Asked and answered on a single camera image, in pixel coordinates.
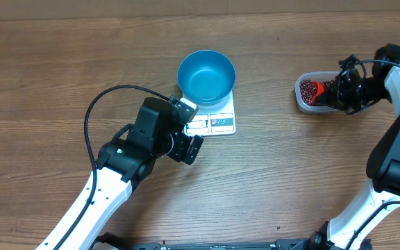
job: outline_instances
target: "blue bowl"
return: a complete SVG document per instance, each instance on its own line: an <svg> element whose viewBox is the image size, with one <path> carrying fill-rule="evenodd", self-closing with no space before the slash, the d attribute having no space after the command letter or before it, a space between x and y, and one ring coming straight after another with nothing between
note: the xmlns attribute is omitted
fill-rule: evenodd
<svg viewBox="0 0 400 250"><path fill-rule="evenodd" d="M188 55L178 69L178 86L192 102L210 106L219 103L235 85L233 63L211 50Z"/></svg>

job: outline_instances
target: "red object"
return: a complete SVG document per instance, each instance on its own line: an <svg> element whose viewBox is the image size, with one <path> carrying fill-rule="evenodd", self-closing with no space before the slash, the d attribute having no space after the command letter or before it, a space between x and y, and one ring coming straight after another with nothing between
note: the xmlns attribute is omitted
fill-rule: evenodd
<svg viewBox="0 0 400 250"><path fill-rule="evenodd" d="M316 102L316 97L318 97L321 93L325 92L325 88L321 83L318 83L317 81L313 81L312 83L317 87L317 92L311 99L311 102L314 105L314 102Z"/></svg>

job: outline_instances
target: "kitchen scale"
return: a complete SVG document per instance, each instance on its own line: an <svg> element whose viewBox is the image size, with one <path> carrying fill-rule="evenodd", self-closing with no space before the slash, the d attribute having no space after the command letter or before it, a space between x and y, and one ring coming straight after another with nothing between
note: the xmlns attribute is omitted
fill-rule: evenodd
<svg viewBox="0 0 400 250"><path fill-rule="evenodd" d="M233 93L212 106L198 105L199 111L192 122L187 123L184 133L194 135L232 135L235 133L235 111Z"/></svg>

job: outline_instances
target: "red beans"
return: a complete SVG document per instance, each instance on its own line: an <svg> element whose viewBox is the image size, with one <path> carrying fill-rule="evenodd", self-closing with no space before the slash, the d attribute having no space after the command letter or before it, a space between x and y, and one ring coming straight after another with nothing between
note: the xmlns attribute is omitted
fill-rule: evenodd
<svg viewBox="0 0 400 250"><path fill-rule="evenodd" d="M324 89L327 90L332 84L334 84L334 80L322 81L320 83L324 86ZM313 99L317 93L317 86L314 85L310 79L305 79L300 82L299 87L303 102L313 106L314 103L311 101L311 99Z"/></svg>

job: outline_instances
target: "plastic container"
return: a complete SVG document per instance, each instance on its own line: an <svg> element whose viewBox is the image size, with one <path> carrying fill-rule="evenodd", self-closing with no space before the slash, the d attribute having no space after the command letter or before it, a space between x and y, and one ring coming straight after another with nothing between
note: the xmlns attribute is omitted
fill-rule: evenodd
<svg viewBox="0 0 400 250"><path fill-rule="evenodd" d="M302 96L300 94L300 82L302 82L303 80L310 79L311 81L318 81L318 82L331 81L334 80L334 78L338 74L339 72L311 72L301 75L299 79L297 79L295 87L297 106L299 107L299 110L304 113L310 113L310 114L331 113L334 111L339 111L337 109L325 106L309 106L308 104L303 102Z"/></svg>

